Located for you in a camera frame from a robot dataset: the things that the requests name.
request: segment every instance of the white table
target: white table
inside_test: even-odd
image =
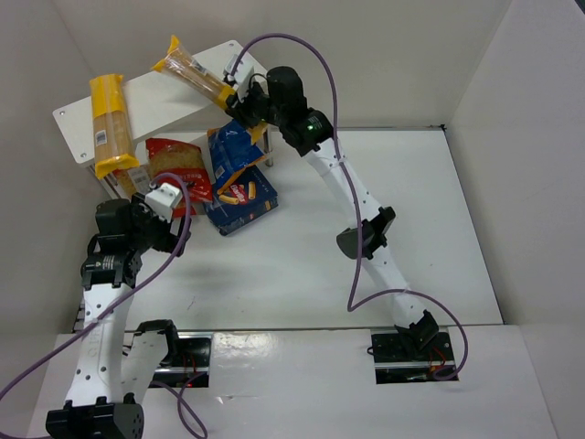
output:
[[[387,236],[411,288],[432,294],[464,324],[502,323],[443,132],[343,131],[340,138],[369,190],[397,212]],[[346,227],[341,210],[314,170],[278,134],[273,139],[275,165],[261,170],[280,206],[228,237],[195,217],[186,253],[135,297],[128,330],[156,318],[183,330],[392,325],[385,299],[347,313],[355,262],[335,243]],[[148,252],[139,280],[165,258]],[[374,291],[364,273],[358,295]],[[452,323],[430,310],[440,324]]]
[[[368,330],[218,333],[209,388],[187,390],[186,399],[210,439],[556,438],[519,329],[467,331],[461,381],[384,385],[366,353]],[[461,338],[451,333],[459,360]],[[62,405],[77,350],[51,360],[29,437],[44,435],[47,411]],[[149,390],[144,412],[144,439],[191,438],[167,391]]]
[[[217,77],[223,78],[226,64],[241,50],[241,44],[232,40],[196,53],[194,58]],[[266,69],[249,53],[244,59],[253,64],[256,73],[266,73]],[[185,121],[193,121],[205,115],[205,109],[215,107],[213,102],[186,83],[155,71],[125,81],[122,89],[134,144]],[[91,96],[57,108],[53,117],[78,165],[91,166],[94,158]]]

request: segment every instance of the cable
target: cable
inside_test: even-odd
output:
[[[374,353],[374,347],[370,346],[368,349],[366,349],[366,352],[371,355],[372,357],[374,357],[374,361],[376,361],[376,359],[389,359],[391,361],[395,361],[396,358],[394,357],[387,357],[386,355],[380,355],[380,354],[375,354]]]
[[[251,85],[252,85],[252,80],[253,80],[253,79],[254,79],[256,76],[261,76],[261,77],[263,77],[263,78],[264,78],[264,80],[267,80],[267,79],[266,79],[266,75],[264,75],[263,73],[254,73],[254,74],[252,74],[252,76],[250,76],[250,79],[248,80],[248,88],[250,88],[250,87],[251,87]]]
[[[445,363],[447,363],[447,358],[445,357],[445,355],[436,346],[433,346],[432,350],[439,354],[439,357],[441,357],[441,366],[444,366]]]
[[[459,373],[459,371],[465,365],[465,362],[467,361],[469,346],[468,346],[468,342],[467,342],[467,335],[465,334],[465,329],[463,328],[461,323],[459,323],[459,320],[457,320],[457,318],[455,318],[453,313],[451,311],[449,311],[443,304],[441,304],[436,299],[430,297],[429,295],[426,295],[423,293],[418,293],[416,291],[411,291],[411,290],[393,290],[393,289],[380,291],[378,293],[371,295],[370,297],[365,298],[364,300],[361,300],[357,304],[354,304],[354,299],[356,297],[357,283],[359,282],[359,275],[361,273],[361,267],[362,267],[362,251],[361,251],[361,249],[363,248],[363,243],[364,243],[364,237],[363,237],[363,231],[362,231],[362,216],[361,216],[361,212],[359,210],[359,199],[357,197],[356,187],[354,186],[354,182],[352,181],[351,176],[349,175],[349,172],[347,171],[347,167],[346,167],[345,163],[340,161],[341,160],[341,148],[339,147],[339,139],[337,137],[337,127],[338,127],[337,88],[335,87],[335,80],[333,78],[333,73],[332,73],[331,69],[329,68],[329,65],[327,64],[327,61],[325,61],[325,58],[323,57],[323,55],[321,55],[321,53],[319,53],[319,51],[314,46],[312,46],[310,43],[308,43],[304,39],[296,37],[294,35],[283,34],[283,33],[264,34],[264,35],[260,35],[258,37],[255,37],[248,44],[246,44],[246,46],[243,47],[241,52],[238,54],[238,57],[236,58],[236,62],[234,62],[234,65],[233,65],[234,67],[231,71],[231,75],[232,76],[235,75],[236,70],[238,69],[239,62],[244,57],[246,52],[248,52],[250,50],[250,48],[252,46],[254,46],[256,43],[258,43],[264,39],[269,39],[269,38],[288,39],[288,40],[294,41],[294,42],[299,43],[300,45],[308,48],[311,52],[313,52],[313,54],[321,62],[321,65],[323,66],[325,73],[327,74],[327,78],[329,79],[329,84],[331,85],[331,95],[333,98],[333,142],[334,142],[334,146],[335,146],[335,155],[337,156],[337,160],[339,161],[339,166],[341,167],[341,170],[344,173],[344,176],[346,177],[347,185],[349,186],[349,190],[351,192],[352,199],[354,200],[354,207],[356,208],[356,227],[357,227],[356,271],[354,273],[354,280],[353,280],[353,283],[351,285],[351,291],[349,293],[349,298],[347,300],[347,312],[349,312],[349,313],[354,312],[361,305],[369,302],[372,299],[375,299],[376,297],[380,297],[381,295],[385,295],[385,294],[398,294],[398,293],[410,294],[410,295],[416,295],[418,297],[422,297],[422,298],[425,298],[427,300],[430,300],[435,305],[437,305],[439,308],[441,308],[443,311],[445,311],[447,313],[447,315],[449,315],[450,318],[453,319],[453,322],[455,322],[455,325],[461,331],[461,335],[463,338],[464,352],[463,352],[463,358],[461,360],[459,367],[452,374],[449,374],[445,377],[439,377],[437,375],[437,372],[435,372],[433,374],[433,378],[435,380],[450,380],[451,378],[455,377],[457,375],[457,373]]]
[[[89,323],[86,327],[84,327],[80,332],[78,332],[72,338],[67,340],[65,343],[63,343],[58,348],[55,348],[54,350],[49,352],[46,356],[41,358],[39,361],[34,363],[32,366],[30,366],[28,369],[24,370],[16,378],[14,378],[12,381],[10,381],[8,384],[6,384],[6,386],[2,389],[2,391],[0,391],[0,402],[4,399],[4,397],[7,395],[7,393],[9,393],[20,381],[22,381],[24,378],[26,378],[32,372],[34,372],[35,370],[40,368],[43,364],[45,364],[46,362],[51,360],[53,357],[55,357],[58,354],[60,354],[61,352],[63,352],[66,348],[71,346],[73,343],[78,341],[80,338],[87,336],[93,330],[93,328],[95,328],[100,323],[100,321],[102,321],[102,319],[104,317],[106,317],[109,313],[111,313],[117,306],[119,306],[120,304],[122,304],[123,302],[128,300],[130,297],[132,297],[133,295],[138,293],[140,290],[145,288],[150,282],[152,282],[154,279],[156,279],[164,270],[166,270],[166,267],[168,267],[170,265],[170,263],[173,261],[173,259],[181,251],[181,248],[186,243],[186,237],[188,236],[189,227],[191,225],[191,216],[190,216],[191,199],[190,199],[189,193],[186,189],[186,185],[180,177],[176,176],[175,174],[170,174],[170,173],[165,172],[165,173],[159,174],[157,177],[155,177],[153,179],[153,183],[160,181],[162,178],[172,178],[180,186],[181,191],[183,192],[183,198],[185,199],[185,205],[186,205],[186,210],[185,210],[185,224],[186,224],[186,226],[181,231],[181,235],[179,236],[179,240],[178,240],[175,248],[173,249],[173,251],[169,255],[169,257],[166,259],[165,262],[163,262],[163,264],[158,268],[158,270],[156,270],[154,273],[152,273],[141,284],[136,285],[128,293],[121,295],[120,297],[118,297],[118,299],[113,301],[110,306],[108,306],[107,308],[105,308],[103,310],[103,312],[95,319],[95,321]],[[26,438],[12,436],[10,434],[0,432],[0,439],[26,439]],[[34,439],[51,439],[51,438],[50,438],[50,436],[41,436],[41,437],[37,437]]]
[[[151,384],[153,384],[154,386],[162,387],[163,389],[166,389],[166,390],[170,391],[171,393],[173,393],[173,396],[176,398],[176,409],[177,409],[177,412],[179,414],[179,419],[181,420],[181,424],[183,424],[183,426],[186,428],[186,430],[189,431],[193,435],[193,437],[196,437],[196,439],[207,439],[208,436],[209,436],[209,434],[207,433],[206,426],[201,422],[201,420],[195,414],[195,412],[193,411],[193,409],[191,408],[191,406],[183,398],[183,393],[185,392],[185,389],[188,387],[188,385],[191,382],[193,382],[194,380],[196,380],[197,378],[199,378],[201,375],[204,375],[204,373],[203,372],[199,372],[195,376],[191,377],[185,384],[183,384],[183,387],[181,387],[181,390],[180,390],[179,393],[177,393],[175,391],[175,389],[171,388],[170,386],[168,386],[168,385],[166,385],[166,384],[164,384],[163,382],[160,382],[160,381],[152,381]],[[183,414],[183,411],[181,410],[181,406],[183,406],[183,407],[186,408],[186,410],[191,415],[191,417],[199,425],[199,428],[203,432],[203,435],[202,436],[199,435],[195,430],[193,430],[193,428],[191,428],[191,425],[189,425],[187,423],[187,421],[185,419],[185,416]]]

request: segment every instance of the plastic packaging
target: plastic packaging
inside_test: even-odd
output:
[[[278,194],[256,167],[246,169],[238,180],[204,209],[211,223],[223,236],[251,223],[278,207]]]
[[[236,121],[218,130],[209,130],[207,142],[218,194],[236,181],[246,168],[265,158],[259,147],[252,143],[250,134]]]
[[[166,51],[166,57],[154,64],[153,70],[179,78],[208,97],[222,110],[228,108],[226,99],[235,93],[228,84],[199,64],[174,35],[171,36],[171,45]],[[261,122],[248,130],[254,144],[267,129],[268,124]]]
[[[121,83],[122,75],[113,74],[90,80],[97,178],[104,178],[116,169],[139,166]]]
[[[146,150],[152,177],[164,172],[173,173],[185,181],[192,204],[213,200],[211,181],[198,146],[172,139],[147,139]],[[160,183],[176,186],[174,181],[166,178]],[[195,209],[191,209],[191,214],[195,214]],[[185,216],[185,201],[173,211],[173,218],[182,216]]]
[[[150,167],[142,165],[132,169],[116,169],[113,175],[118,184],[124,189],[126,196],[131,198],[136,192],[146,195],[150,192]]]

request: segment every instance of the blue pasta box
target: blue pasta box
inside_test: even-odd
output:
[[[278,206],[278,194],[262,172],[252,166],[218,195],[204,203],[205,212],[219,233],[227,236]]]

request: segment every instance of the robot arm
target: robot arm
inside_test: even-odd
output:
[[[85,327],[135,287],[142,253],[175,248],[178,238],[170,232],[170,219],[181,197],[180,189],[163,184],[145,197],[113,199],[97,207],[99,249],[88,249],[81,267]],[[178,334],[170,320],[142,323],[134,333],[128,358],[122,361],[132,300],[121,303],[83,339],[65,405],[47,416],[46,428],[53,438],[142,437],[140,403],[155,369],[165,357],[174,355]]]
[[[231,71],[233,60],[225,71]],[[326,116],[308,107],[303,94],[303,83],[296,71],[290,67],[277,67],[266,75],[268,93],[258,82],[253,81],[251,65],[243,61],[234,76],[227,75],[225,81],[236,89],[226,100],[226,113],[246,128],[267,122],[277,126],[284,141],[295,148],[321,176],[346,214],[348,229],[337,235],[340,250],[350,259],[357,257],[356,207],[347,183],[346,171],[360,200],[362,216],[362,265],[380,290],[408,288],[392,257],[386,232],[395,219],[392,207],[382,207],[365,188],[347,157],[340,148],[337,157],[334,130]],[[417,348],[423,348],[439,332],[426,306],[410,294],[388,296],[392,304],[392,316],[397,326],[408,328]]]

